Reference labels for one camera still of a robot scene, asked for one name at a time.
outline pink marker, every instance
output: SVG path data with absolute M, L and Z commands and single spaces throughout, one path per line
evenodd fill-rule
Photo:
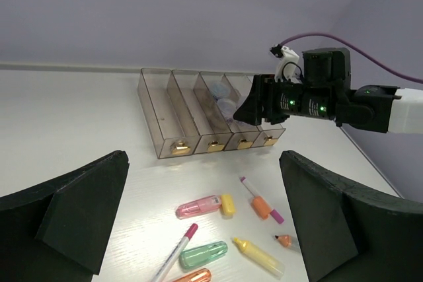
M 248 189 L 248 191 L 251 192 L 252 195 L 254 195 L 255 197 L 262 197 L 260 195 L 260 193 L 258 192 L 258 190 L 256 190 L 256 188 L 244 176 L 242 178 L 239 178 L 239 179 L 245 185 L 245 187 Z M 278 224 L 282 224 L 285 221 L 285 219 L 272 206 L 270 206 L 270 209 L 272 210 L 270 212 L 271 216 L 275 219 L 275 221 L 278 222 Z
M 191 201 L 176 209 L 176 216 L 185 219 L 205 213 L 217 211 L 222 205 L 222 200 L 217 195 L 207 196 L 196 201 Z
M 182 237 L 180 242 L 176 245 L 175 249 L 172 251 L 170 256 L 166 259 L 164 264 L 160 267 L 158 272 L 152 278 L 151 282 L 161 282 L 165 279 L 166 275 L 171 270 L 174 263 L 177 261 L 179 255 L 184 251 L 186 245 L 190 242 L 192 236 L 196 233 L 198 229 L 197 224 L 192 224 L 185 235 Z

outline purple marker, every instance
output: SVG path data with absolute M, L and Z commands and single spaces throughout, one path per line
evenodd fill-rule
M 251 192 L 252 195 L 254 195 L 255 197 L 261 196 L 260 193 L 258 192 L 258 190 L 256 190 L 256 188 L 244 176 L 242 178 L 239 178 L 239 179 L 245 185 L 245 187 L 248 189 L 248 191 Z M 272 210 L 270 212 L 271 216 L 275 219 L 275 221 L 278 222 L 278 224 L 282 224 L 285 221 L 285 219 L 272 206 L 270 206 L 270 209 Z

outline cable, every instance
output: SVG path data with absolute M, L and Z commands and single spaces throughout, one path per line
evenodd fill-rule
M 292 61 L 287 62 L 287 63 L 284 65 L 284 67 L 282 68 L 282 71 L 281 71 L 281 74 L 282 74 L 282 80 L 283 80 L 284 82 L 286 82 L 286 81 L 287 81 L 287 79 L 286 79 L 286 77 L 285 77 L 285 75 L 284 75 L 284 71 L 285 71 L 285 67 L 286 67 L 287 65 L 289 65 L 289 64 L 293 64 L 293 65 L 295 65 L 296 67 L 298 67 L 298 68 L 299 68 L 299 71 L 300 71 L 299 78 L 302 80 L 302 79 L 303 79 L 303 70 L 301 69 L 301 67 L 300 67 L 298 64 L 296 64 L 295 62 L 292 62 Z
M 297 34 L 296 36 L 292 36 L 282 42 L 280 42 L 281 46 L 285 46 L 287 43 L 297 40 L 297 39 L 301 39 L 301 38 L 306 38 L 308 36 L 323 36 L 325 38 L 330 38 L 333 39 L 335 41 L 338 41 L 342 44 L 344 44 L 345 46 L 350 47 L 351 49 L 353 49 L 354 51 L 358 52 L 359 54 L 361 54 L 362 56 L 364 56 L 365 58 L 367 58 L 368 60 L 372 61 L 374 64 L 376 64 L 377 66 L 381 67 L 382 69 L 390 72 L 390 74 L 395 75 L 397 77 L 400 77 L 402 79 L 406 79 L 410 82 L 415 82 L 415 83 L 419 83 L 419 84 L 423 84 L 423 79 L 417 79 L 416 77 L 411 77 L 402 73 L 399 73 L 397 71 L 394 71 L 393 69 L 391 69 L 390 67 L 386 66 L 385 64 L 382 64 L 381 62 L 379 62 L 378 60 L 376 60 L 375 58 L 371 57 L 370 55 L 368 55 L 367 53 L 365 53 L 363 50 L 357 48 L 356 46 L 352 45 L 351 43 L 338 38 L 337 36 L 333 36 L 332 34 L 329 33 L 324 33 L 324 32 L 308 32 L 308 33 L 302 33 L 302 34 Z

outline purple pen cap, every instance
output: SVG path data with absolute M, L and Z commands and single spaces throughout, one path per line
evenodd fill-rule
M 278 222 L 278 224 L 282 224 L 285 221 L 285 219 L 275 209 L 271 211 L 270 214 L 275 219 L 275 221 Z

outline green highlighter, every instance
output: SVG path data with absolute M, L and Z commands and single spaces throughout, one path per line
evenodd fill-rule
M 223 257 L 227 252 L 227 244 L 223 241 L 183 251 L 179 256 L 184 270 L 201 267 Z

